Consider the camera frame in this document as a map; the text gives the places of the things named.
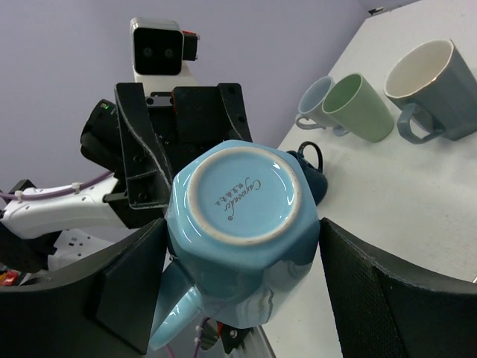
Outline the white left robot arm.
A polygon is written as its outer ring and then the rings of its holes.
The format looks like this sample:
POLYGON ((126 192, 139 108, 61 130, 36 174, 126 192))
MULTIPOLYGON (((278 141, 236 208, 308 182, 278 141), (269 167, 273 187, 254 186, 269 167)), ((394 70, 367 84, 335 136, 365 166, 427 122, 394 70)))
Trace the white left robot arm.
POLYGON ((105 169, 98 178, 56 188, 21 180, 2 194, 1 262, 17 271, 53 271, 105 247, 76 242, 82 227, 145 226, 165 215, 174 176, 229 140, 251 141, 240 84, 175 87, 146 95, 120 83, 100 100, 80 135, 82 155, 105 169))

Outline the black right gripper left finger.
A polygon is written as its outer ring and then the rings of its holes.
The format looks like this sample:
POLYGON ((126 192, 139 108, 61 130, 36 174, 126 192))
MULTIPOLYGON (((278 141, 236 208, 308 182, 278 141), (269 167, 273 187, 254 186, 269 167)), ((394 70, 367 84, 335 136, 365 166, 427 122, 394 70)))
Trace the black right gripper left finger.
POLYGON ((1 288, 1 356, 146 355, 166 246, 157 219, 32 284, 1 288))

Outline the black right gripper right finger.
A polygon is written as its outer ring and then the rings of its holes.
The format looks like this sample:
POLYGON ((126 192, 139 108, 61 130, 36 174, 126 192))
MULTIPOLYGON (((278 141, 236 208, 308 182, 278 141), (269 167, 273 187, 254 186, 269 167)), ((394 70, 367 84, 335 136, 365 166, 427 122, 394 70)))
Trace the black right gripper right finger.
POLYGON ((476 285, 320 222, 320 257, 344 357, 475 357, 476 285))

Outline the sage green cup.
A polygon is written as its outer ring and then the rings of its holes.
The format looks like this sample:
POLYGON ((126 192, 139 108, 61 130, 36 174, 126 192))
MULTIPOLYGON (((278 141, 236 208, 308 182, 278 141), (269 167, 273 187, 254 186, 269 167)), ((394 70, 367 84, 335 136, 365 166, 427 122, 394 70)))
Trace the sage green cup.
POLYGON ((359 73, 342 78, 326 95, 322 109, 341 127, 368 142, 382 141, 394 128, 384 101, 359 73))

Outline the dark blue mug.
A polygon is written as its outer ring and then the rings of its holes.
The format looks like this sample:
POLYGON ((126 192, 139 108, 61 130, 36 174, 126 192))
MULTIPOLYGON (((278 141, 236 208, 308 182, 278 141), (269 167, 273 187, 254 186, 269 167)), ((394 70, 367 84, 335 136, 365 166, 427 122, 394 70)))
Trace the dark blue mug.
POLYGON ((287 151, 300 164, 300 167, 306 177, 306 181, 311 190, 315 205, 319 205, 324 199, 328 190, 328 180, 323 173, 323 154, 320 147, 311 141, 302 142, 296 151, 287 151), (304 150, 307 146, 313 147, 318 158, 318 166, 314 167, 304 156, 304 150))

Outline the teal grey mug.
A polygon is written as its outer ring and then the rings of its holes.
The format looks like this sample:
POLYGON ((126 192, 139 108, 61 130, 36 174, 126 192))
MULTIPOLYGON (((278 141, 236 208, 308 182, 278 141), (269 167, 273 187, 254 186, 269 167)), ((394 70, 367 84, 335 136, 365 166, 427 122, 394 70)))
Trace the teal grey mug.
POLYGON ((451 39, 430 40, 402 57, 384 93, 401 110, 399 135, 412 144, 476 132, 476 78, 451 39))

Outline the pale blue footed cup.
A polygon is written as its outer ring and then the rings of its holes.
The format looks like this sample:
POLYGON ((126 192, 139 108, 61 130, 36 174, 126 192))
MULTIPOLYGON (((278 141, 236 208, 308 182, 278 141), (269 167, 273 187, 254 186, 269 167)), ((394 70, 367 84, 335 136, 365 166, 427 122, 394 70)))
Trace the pale blue footed cup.
POLYGON ((344 136, 349 133, 347 129, 326 115, 322 109, 324 100, 334 85, 332 77, 325 76, 316 80, 304 92, 298 104, 298 114, 295 117, 295 124, 298 128, 302 130, 331 128, 336 136, 344 136))

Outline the light blue mug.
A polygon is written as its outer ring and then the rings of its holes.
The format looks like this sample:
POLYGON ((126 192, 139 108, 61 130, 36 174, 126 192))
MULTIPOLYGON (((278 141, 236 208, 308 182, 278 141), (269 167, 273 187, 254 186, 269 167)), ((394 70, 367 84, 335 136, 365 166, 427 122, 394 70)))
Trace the light blue mug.
POLYGON ((289 153, 228 140, 174 178, 165 215, 173 260, 162 273, 148 347, 196 316, 238 329, 269 322, 309 273, 320 221, 289 153))

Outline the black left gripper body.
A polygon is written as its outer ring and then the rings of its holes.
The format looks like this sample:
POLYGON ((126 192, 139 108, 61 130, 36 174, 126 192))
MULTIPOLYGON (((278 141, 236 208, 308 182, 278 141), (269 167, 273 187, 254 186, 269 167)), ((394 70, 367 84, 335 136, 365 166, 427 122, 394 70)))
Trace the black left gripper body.
POLYGON ((164 216, 174 176, 229 139, 251 141, 241 85, 175 87, 145 94, 116 84, 115 101, 97 103, 80 135, 80 152, 113 173, 101 200, 127 228, 164 216))

